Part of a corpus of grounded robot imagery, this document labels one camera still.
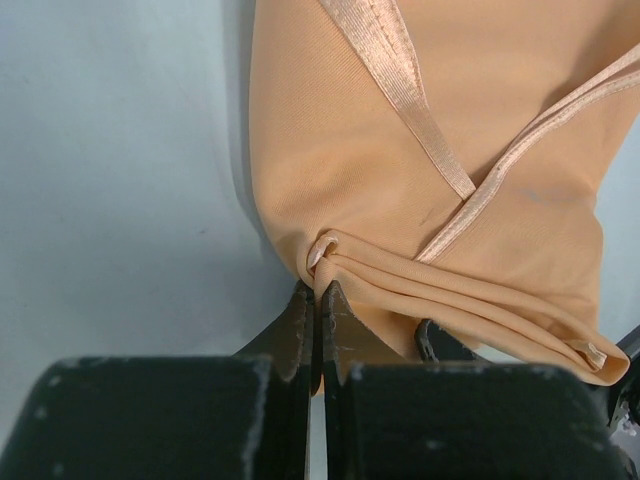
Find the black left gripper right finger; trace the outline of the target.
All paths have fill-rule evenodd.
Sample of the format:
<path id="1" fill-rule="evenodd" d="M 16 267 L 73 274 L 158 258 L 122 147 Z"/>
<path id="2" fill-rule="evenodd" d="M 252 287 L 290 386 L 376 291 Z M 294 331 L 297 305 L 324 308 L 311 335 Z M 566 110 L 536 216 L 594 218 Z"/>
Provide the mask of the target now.
<path id="1" fill-rule="evenodd" d="M 332 479 L 623 479 L 589 390 L 541 364 L 407 363 L 322 297 Z"/>

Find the orange cloth napkin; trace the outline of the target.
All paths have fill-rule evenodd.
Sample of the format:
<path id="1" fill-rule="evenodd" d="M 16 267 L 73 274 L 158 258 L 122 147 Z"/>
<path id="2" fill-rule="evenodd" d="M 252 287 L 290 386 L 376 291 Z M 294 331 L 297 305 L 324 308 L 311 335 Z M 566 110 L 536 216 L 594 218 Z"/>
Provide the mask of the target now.
<path id="1" fill-rule="evenodd" d="M 251 178 L 284 263 L 400 355 L 463 344 L 602 386 L 600 184 L 639 113 L 635 1 L 260 1 Z"/>

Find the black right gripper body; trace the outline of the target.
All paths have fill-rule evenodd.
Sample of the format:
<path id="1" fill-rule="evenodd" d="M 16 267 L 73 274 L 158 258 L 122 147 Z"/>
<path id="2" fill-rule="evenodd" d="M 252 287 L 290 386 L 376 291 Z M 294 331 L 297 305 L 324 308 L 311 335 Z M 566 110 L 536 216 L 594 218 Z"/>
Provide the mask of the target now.
<path id="1" fill-rule="evenodd" d="M 618 346 L 631 360 L 626 374 L 609 389 L 608 429 L 631 479 L 639 478 L 639 327 Z"/>

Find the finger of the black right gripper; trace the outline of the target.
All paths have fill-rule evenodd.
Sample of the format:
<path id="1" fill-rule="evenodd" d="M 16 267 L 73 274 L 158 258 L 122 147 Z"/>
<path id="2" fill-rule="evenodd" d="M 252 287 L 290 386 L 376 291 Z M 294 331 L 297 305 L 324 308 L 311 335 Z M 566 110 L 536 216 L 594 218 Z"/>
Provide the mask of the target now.
<path id="1" fill-rule="evenodd" d="M 470 348 L 431 319 L 422 320 L 414 332 L 414 341 L 424 363 L 487 363 Z"/>

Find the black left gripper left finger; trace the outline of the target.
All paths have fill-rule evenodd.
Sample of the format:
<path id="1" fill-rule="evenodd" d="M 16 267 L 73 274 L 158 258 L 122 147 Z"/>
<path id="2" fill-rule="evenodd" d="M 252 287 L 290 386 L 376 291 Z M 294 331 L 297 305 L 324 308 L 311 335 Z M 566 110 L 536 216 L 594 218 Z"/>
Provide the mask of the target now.
<path id="1" fill-rule="evenodd" d="M 314 296 L 231 356 L 76 357 L 34 384 L 13 479 L 305 479 Z"/>

